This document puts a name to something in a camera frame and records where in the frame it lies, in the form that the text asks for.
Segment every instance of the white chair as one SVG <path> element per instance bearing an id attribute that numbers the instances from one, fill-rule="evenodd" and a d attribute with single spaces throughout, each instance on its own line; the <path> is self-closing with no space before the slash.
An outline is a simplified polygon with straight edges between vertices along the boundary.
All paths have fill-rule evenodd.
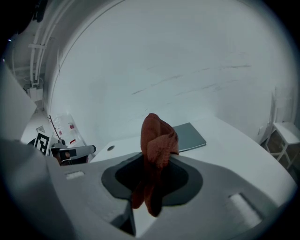
<path id="1" fill-rule="evenodd" d="M 293 91 L 286 91 L 286 95 L 283 94 L 282 89 L 275 89 L 275 93 L 272 94 L 272 105 L 271 105 L 271 128 L 269 135 L 266 141 L 265 148 L 272 156 L 278 156 L 277 161 L 281 159 L 283 155 L 286 156 L 286 159 L 289 163 L 288 168 L 296 160 L 300 150 L 296 153 L 294 158 L 290 160 L 286 149 L 289 145 L 299 144 L 300 143 L 300 131 L 297 127 L 290 122 L 292 118 L 293 111 Z M 285 143 L 282 146 L 281 152 L 271 153 L 268 148 L 268 143 L 271 137 L 271 134 L 275 129 L 280 135 L 282 141 Z"/>

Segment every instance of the red cloth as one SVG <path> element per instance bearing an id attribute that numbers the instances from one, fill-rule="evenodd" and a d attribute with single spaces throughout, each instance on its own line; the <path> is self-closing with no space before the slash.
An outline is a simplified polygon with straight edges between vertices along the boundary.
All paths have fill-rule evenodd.
<path id="1" fill-rule="evenodd" d="M 132 194 L 132 207 L 137 209 L 145 201 L 148 212 L 157 217 L 163 197 L 161 172 L 168 165 L 170 154 L 179 154 L 178 136 L 169 124 L 150 113 L 142 124 L 141 149 L 144 178 Z"/>

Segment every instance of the gray laptop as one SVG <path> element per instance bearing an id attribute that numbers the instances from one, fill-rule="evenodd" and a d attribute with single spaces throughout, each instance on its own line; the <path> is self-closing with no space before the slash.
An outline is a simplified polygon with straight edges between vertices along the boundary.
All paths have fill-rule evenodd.
<path id="1" fill-rule="evenodd" d="M 184 152 L 206 145 L 206 141 L 191 123 L 185 123 L 173 127 L 178 135 L 179 152 Z"/>

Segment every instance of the wooden floor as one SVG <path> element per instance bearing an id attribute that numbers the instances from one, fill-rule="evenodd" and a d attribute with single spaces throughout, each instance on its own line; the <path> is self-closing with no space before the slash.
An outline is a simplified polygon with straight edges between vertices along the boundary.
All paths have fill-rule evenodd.
<path id="1" fill-rule="evenodd" d="M 281 152 L 282 150 L 282 140 L 279 134 L 275 131 L 270 138 L 270 141 L 268 143 L 268 147 L 270 149 L 270 152 Z M 293 159 L 294 156 L 299 152 L 300 144 L 290 145 L 288 146 L 286 152 L 289 155 L 290 159 Z M 280 159 L 279 163 L 286 169 L 288 166 L 288 161 L 286 159 L 286 156 L 283 155 Z M 287 170 L 289 174 L 292 176 L 292 178 L 295 180 L 297 184 L 300 183 L 300 153 L 297 155 L 296 160 L 294 164 Z"/>

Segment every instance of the table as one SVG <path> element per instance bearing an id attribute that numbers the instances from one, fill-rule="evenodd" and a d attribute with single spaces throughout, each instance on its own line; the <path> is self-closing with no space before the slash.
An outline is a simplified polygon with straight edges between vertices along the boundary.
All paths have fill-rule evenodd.
<path id="1" fill-rule="evenodd" d="M 211 117 L 191 122 L 207 141 L 207 145 L 181 152 L 181 156 L 226 167 L 264 192 L 278 206 L 289 201 L 297 185 L 285 170 L 264 148 L 248 136 L 223 122 Z M 108 143 L 91 162 L 103 161 L 132 152 L 141 152 L 140 136 Z M 134 210 L 136 236 L 139 237 L 155 221 L 147 215 L 143 204 Z"/>

